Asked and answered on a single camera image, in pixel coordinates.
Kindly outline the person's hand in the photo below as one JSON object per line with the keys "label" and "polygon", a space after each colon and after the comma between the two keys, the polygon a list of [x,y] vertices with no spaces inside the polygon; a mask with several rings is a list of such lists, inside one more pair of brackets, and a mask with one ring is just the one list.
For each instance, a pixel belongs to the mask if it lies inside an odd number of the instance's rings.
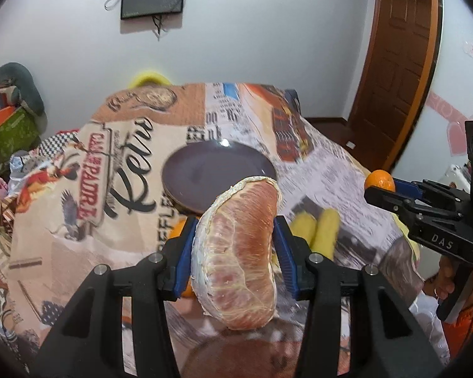
{"label": "person's hand", "polygon": [[449,257],[443,256],[439,260],[437,274],[425,283],[425,293],[435,299],[445,301],[455,291],[455,274],[456,269],[453,261]]}

